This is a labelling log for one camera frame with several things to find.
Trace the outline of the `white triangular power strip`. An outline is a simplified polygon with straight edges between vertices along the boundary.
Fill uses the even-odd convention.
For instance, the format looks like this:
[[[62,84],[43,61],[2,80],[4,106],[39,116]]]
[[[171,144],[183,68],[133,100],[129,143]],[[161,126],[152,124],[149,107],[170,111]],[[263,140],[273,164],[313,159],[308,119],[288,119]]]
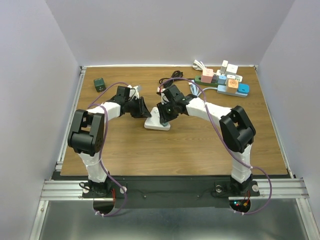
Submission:
[[[144,128],[149,130],[157,130],[157,131],[169,131],[171,128],[170,123],[166,123],[162,125],[160,123],[160,114],[157,107],[153,107],[151,112],[151,117],[148,117],[144,122]]]

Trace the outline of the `light blue power strip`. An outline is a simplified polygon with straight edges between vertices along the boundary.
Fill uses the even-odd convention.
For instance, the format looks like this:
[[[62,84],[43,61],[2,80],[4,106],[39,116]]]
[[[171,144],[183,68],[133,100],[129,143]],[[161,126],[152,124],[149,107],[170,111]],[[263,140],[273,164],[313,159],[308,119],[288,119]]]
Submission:
[[[200,89],[194,83],[190,83],[189,86],[190,86],[190,92],[193,95],[199,97],[202,94]],[[246,98],[248,96],[248,93],[242,93],[239,91],[236,91],[235,93],[227,92],[226,87],[224,85],[218,85],[218,87],[205,87],[202,89],[203,92],[205,90],[216,90],[218,94],[241,97],[241,98]]]

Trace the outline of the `dark green charger plug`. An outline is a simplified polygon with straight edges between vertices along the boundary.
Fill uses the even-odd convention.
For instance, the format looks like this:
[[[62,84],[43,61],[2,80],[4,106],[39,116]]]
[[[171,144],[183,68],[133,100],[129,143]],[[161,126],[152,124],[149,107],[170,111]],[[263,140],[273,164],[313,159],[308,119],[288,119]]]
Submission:
[[[95,90],[98,93],[103,92],[106,89],[106,84],[105,84],[105,81],[102,77],[94,79],[93,84],[94,84]]]

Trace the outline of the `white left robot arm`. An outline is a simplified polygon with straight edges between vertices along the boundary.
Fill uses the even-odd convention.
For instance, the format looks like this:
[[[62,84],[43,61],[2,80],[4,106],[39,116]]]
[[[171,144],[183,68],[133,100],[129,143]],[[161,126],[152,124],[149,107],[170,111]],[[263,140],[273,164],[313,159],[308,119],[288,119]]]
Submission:
[[[140,86],[118,86],[116,94],[102,104],[93,104],[87,110],[74,112],[67,144],[82,159],[88,173],[88,180],[95,183],[94,191],[100,197],[111,193],[111,184],[106,181],[107,171],[101,166],[101,152],[106,140],[109,121],[125,113],[131,117],[149,118]]]

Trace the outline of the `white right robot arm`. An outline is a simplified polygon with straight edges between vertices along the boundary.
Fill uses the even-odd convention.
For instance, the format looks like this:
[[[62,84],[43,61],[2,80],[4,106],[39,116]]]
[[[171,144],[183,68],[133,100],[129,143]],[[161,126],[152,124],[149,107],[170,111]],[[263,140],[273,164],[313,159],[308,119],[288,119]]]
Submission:
[[[241,106],[223,107],[207,102],[193,94],[183,95],[176,85],[158,89],[164,98],[157,104],[159,123],[164,125],[179,115],[209,121],[222,144],[232,157],[231,192],[242,195],[248,190],[246,182],[252,174],[250,153],[256,130]]]

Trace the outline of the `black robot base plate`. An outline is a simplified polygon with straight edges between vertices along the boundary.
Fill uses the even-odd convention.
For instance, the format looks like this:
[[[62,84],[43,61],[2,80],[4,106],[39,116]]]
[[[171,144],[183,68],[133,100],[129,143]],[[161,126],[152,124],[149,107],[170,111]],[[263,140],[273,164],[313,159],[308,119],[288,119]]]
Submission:
[[[92,199],[95,208],[103,201],[124,209],[241,208],[260,196],[260,187],[249,179],[241,185],[228,175],[205,176],[115,176],[104,183],[80,182],[82,197]]]

